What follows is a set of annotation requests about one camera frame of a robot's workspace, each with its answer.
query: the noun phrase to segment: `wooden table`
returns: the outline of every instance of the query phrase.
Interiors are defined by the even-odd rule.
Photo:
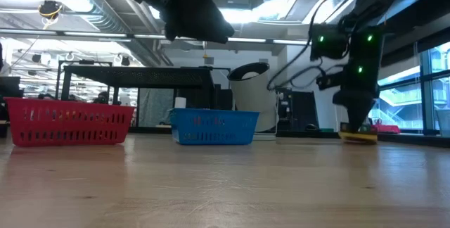
[[[450,152],[335,140],[0,144],[0,227],[449,227]]]

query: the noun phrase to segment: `red object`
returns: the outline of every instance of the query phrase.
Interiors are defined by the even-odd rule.
[[[13,143],[22,147],[118,144],[134,107],[5,98]]]
[[[399,126],[396,126],[396,125],[383,125],[381,119],[376,120],[374,126],[377,128],[378,133],[395,133],[395,134],[400,134]]]

